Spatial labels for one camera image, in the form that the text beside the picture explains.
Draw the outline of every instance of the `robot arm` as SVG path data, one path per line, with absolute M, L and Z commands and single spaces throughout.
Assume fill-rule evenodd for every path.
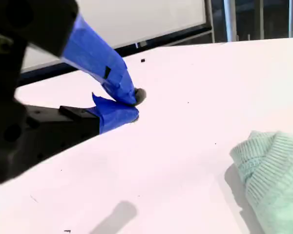
M 91 74 L 118 102 L 93 96 L 97 106 L 88 109 L 18 102 L 14 92 L 30 43 Z M 136 119 L 132 105 L 143 96 L 123 59 L 78 16 L 74 0 L 0 0 L 0 183 L 129 121 L 114 124 L 113 114 Z M 102 120 L 111 123 L 103 130 Z

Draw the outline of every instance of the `screw hole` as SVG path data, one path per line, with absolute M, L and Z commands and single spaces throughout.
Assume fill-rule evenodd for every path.
M 44 158 L 44 155 L 43 155 L 42 153 L 39 153 L 39 154 L 37 155 L 37 158 L 38 158 L 38 159 L 43 159 L 43 158 Z
M 21 136 L 21 127 L 18 124 L 13 124 L 4 132 L 4 139 L 9 142 L 15 142 Z

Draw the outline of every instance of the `black metal bracket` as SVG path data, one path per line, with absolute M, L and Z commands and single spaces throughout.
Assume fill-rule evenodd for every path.
M 4 130 L 0 126 L 0 183 L 99 134 L 100 119 L 83 108 L 55 109 L 22 106 L 17 102 L 15 107 L 22 111 L 25 107 L 26 115 Z

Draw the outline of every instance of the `white table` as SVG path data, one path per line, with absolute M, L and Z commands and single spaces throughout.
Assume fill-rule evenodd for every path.
M 163 47 L 125 61 L 148 95 L 139 121 L 0 185 L 0 234 L 260 234 L 229 151 L 251 130 L 293 133 L 293 39 Z M 17 97 L 89 107 L 91 92 L 107 97 L 77 71 Z

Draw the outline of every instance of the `mint green knit fabric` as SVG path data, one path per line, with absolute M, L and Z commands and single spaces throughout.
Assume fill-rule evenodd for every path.
M 252 132 L 230 153 L 266 234 L 293 234 L 293 136 Z

